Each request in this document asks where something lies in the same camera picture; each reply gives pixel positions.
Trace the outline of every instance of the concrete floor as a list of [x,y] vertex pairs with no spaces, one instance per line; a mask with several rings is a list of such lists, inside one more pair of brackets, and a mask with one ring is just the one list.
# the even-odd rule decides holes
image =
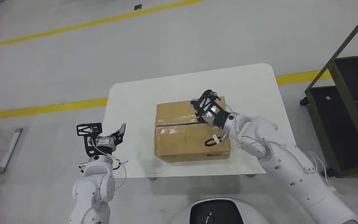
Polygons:
[[[298,146],[323,158],[307,109],[298,104],[307,85],[280,86],[280,92]],[[0,178],[1,224],[68,222],[74,207],[72,185],[81,175],[77,165],[87,161],[75,127],[101,122],[104,112],[100,107],[0,120],[3,129],[24,127],[9,168]],[[358,179],[330,182],[358,213]],[[280,189],[267,175],[128,179],[110,202],[111,223],[167,223],[194,201],[218,196],[253,205],[270,223],[314,223]]]
[[[6,0],[0,41],[128,13],[138,3],[151,8],[178,1]],[[206,0],[1,45],[0,111],[107,97],[118,82],[246,64],[268,63],[276,75],[319,70],[356,26],[357,7],[356,0]],[[357,43],[343,55],[356,55]],[[280,92],[298,146],[322,156],[307,110],[298,105],[307,85],[280,86]],[[24,128],[0,176],[0,224],[68,222],[77,165],[88,159],[75,127],[101,122],[104,112],[0,119],[0,129]],[[331,183],[358,213],[358,180]],[[214,196],[244,200],[271,223],[313,223],[280,193],[266,175],[129,179],[110,203],[111,223],[166,223],[184,206]]]

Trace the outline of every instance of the cart wheel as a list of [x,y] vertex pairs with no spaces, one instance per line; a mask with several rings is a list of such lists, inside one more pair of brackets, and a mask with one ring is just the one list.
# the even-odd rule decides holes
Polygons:
[[300,105],[301,106],[307,106],[309,104],[307,97],[303,98],[302,100],[300,100]]

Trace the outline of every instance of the white table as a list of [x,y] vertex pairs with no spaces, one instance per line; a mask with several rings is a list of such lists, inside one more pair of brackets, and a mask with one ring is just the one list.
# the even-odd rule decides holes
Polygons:
[[[227,160],[165,163],[154,155],[154,122],[157,104],[199,98],[212,89],[225,96],[236,112],[276,122],[279,132],[294,141],[290,123],[271,66],[253,64],[115,84],[109,94],[103,134],[126,123],[124,141],[114,156],[125,164],[129,178],[264,174],[255,157],[235,146]],[[114,171],[116,178],[123,170]]]

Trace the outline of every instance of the robotic hand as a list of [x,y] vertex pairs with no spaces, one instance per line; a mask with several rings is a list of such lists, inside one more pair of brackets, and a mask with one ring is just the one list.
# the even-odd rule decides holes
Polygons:
[[206,142],[207,146],[230,136],[238,148],[256,156],[267,174],[283,185],[317,223],[358,223],[353,211],[319,176],[317,163],[313,166],[294,142],[279,135],[277,125],[262,118],[229,113],[215,102],[216,99],[220,100],[216,92],[206,90],[198,100],[191,101],[199,122],[217,126],[224,132],[222,137],[214,136],[214,143]]
[[[103,137],[99,136],[102,133],[101,123],[77,126],[77,135],[84,138],[89,161],[78,166],[83,175],[73,186],[72,197],[76,200],[76,205],[69,220],[70,224],[109,223],[108,202],[113,199],[115,190],[124,183],[115,189],[112,172],[121,166],[121,162],[112,156],[112,152],[122,143],[125,127],[126,125],[122,124],[117,132]],[[113,160],[119,163],[115,169],[112,167]]]

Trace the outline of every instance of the green metal frame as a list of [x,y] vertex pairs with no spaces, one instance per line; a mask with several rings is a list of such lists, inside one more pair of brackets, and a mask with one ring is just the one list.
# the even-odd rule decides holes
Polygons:
[[347,88],[346,83],[344,82],[344,79],[339,72],[337,65],[335,63],[335,60],[339,56],[339,54],[344,50],[344,48],[348,45],[348,43],[354,38],[354,36],[358,33],[358,25],[353,29],[351,34],[347,37],[347,39],[343,42],[343,44],[338,48],[338,50],[334,53],[334,55],[329,59],[329,61],[324,65],[322,70],[318,73],[318,75],[315,77],[315,79],[311,82],[311,84],[307,87],[305,90],[306,97],[308,99],[309,105],[308,105],[308,112],[311,117],[314,129],[316,131],[319,143],[322,147],[322,151],[324,154],[324,157],[327,161],[327,163],[330,165],[330,167],[335,172],[336,177],[342,178],[342,177],[353,177],[358,176],[358,167],[347,170],[347,171],[341,171],[339,163],[336,159],[336,155],[332,149],[331,143],[329,141],[328,135],[326,130],[324,129],[323,122],[321,120],[321,117],[318,112],[318,108],[315,104],[315,101],[313,99],[313,95],[311,90],[313,88],[324,88],[324,87],[313,87],[314,84],[319,80],[319,78],[322,76],[322,74],[329,69],[329,72],[331,73],[331,76],[336,84],[336,87],[338,89],[338,92],[340,93],[344,105],[346,106],[348,113],[354,123],[355,128],[358,130],[358,108],[353,100],[353,97],[351,93],[349,92],[349,89]]
[[341,171],[339,163],[336,159],[336,155],[329,141],[327,132],[324,129],[323,122],[318,112],[318,108],[313,99],[311,89],[313,88],[310,88],[308,91],[306,91],[306,96],[309,101],[308,113],[311,117],[312,124],[315,129],[317,138],[319,140],[319,144],[322,147],[323,155],[324,158],[326,159],[326,162],[329,164],[330,168],[334,170],[337,178],[358,176],[358,168],[347,170],[347,171]]
[[331,76],[336,84],[336,87],[342,97],[343,103],[346,105],[348,113],[354,123],[354,126],[358,130],[358,107],[355,104],[355,101],[349,91],[345,80],[342,77],[341,72],[338,70],[337,64],[335,61],[328,64],[328,70],[331,73]]

